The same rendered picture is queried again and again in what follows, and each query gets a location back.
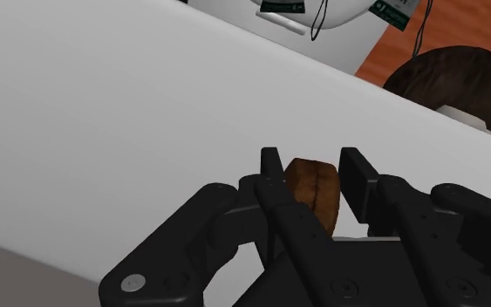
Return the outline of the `brown bread loaf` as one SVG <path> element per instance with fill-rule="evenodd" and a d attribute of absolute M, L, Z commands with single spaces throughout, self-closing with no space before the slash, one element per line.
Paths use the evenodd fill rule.
<path fill-rule="evenodd" d="M 294 158 L 284 177 L 296 201 L 306 204 L 329 237 L 335 230 L 340 209 L 340 180 L 330 163 Z"/>

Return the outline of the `white table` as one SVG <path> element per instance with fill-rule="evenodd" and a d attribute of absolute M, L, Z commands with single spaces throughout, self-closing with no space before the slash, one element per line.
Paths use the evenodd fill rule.
<path fill-rule="evenodd" d="M 0 246 L 101 283 L 198 190 L 276 148 L 355 147 L 426 194 L 491 199 L 491 136 L 178 0 L 0 0 Z M 428 307 L 397 235 L 340 193 L 356 307 Z"/>

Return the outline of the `white round fixture with tags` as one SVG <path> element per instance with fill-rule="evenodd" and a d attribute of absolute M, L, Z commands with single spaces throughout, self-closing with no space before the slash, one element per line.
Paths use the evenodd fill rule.
<path fill-rule="evenodd" d="M 262 12 L 263 0 L 181 0 L 293 51 L 354 74 L 389 23 L 370 11 L 378 0 L 301 0 L 304 14 Z M 379 0 L 410 17 L 426 0 Z"/>

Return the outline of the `small white object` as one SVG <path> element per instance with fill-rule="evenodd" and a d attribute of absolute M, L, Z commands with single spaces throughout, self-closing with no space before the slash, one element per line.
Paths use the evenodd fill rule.
<path fill-rule="evenodd" d="M 477 130 L 486 132 L 488 130 L 487 124 L 484 120 L 473 116 L 472 114 L 465 113 L 462 110 L 459 110 L 452 106 L 441 106 L 436 110 L 437 113 L 447 116 L 450 119 L 454 119 L 459 121 L 462 124 L 467 126 L 471 126 Z"/>

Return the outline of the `dark brown rounded object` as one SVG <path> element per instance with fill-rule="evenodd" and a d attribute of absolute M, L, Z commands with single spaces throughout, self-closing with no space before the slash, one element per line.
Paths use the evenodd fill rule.
<path fill-rule="evenodd" d="M 437 110 L 451 106 L 486 123 L 491 131 L 491 51 L 456 45 L 433 49 L 405 62 L 383 88 Z"/>

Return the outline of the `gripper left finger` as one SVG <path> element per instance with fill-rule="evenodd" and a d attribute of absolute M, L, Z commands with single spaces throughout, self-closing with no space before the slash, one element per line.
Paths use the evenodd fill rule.
<path fill-rule="evenodd" d="M 216 272 L 249 242 L 264 271 L 231 307 L 356 307 L 355 272 L 287 189 L 274 147 L 259 174 L 202 187 L 107 273 L 101 307 L 203 307 Z"/>

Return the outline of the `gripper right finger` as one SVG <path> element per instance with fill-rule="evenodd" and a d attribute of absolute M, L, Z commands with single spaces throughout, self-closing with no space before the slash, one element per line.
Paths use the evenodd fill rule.
<path fill-rule="evenodd" d="M 342 148 L 339 179 L 370 236 L 399 237 L 428 307 L 491 307 L 490 198 L 453 183 L 426 194 L 355 147 Z"/>

